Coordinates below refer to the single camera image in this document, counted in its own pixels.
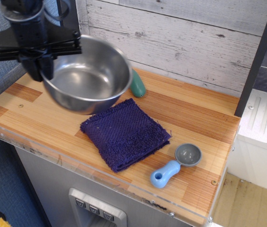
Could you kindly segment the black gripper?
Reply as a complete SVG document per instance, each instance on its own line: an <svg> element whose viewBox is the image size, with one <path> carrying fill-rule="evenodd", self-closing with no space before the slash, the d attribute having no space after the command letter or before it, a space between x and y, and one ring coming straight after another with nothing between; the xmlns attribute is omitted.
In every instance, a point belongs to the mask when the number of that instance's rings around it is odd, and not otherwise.
<svg viewBox="0 0 267 227"><path fill-rule="evenodd" d="M44 16L5 19L10 27L0 31L0 61L20 60L35 81L42 82L42 77L53 78L53 57L81 53L80 32L77 30L57 26ZM33 59L43 54L46 56L38 62Z"/></svg>

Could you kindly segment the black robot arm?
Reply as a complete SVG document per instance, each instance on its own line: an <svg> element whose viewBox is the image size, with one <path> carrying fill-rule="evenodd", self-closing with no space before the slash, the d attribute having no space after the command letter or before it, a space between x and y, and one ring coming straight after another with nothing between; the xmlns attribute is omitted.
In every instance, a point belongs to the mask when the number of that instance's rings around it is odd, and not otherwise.
<svg viewBox="0 0 267 227"><path fill-rule="evenodd" d="M68 16L71 5L53 16L42 0L2 0L0 11L10 27L0 31L0 61L17 60L35 81L52 80L58 56L81 53L80 32L57 26Z"/></svg>

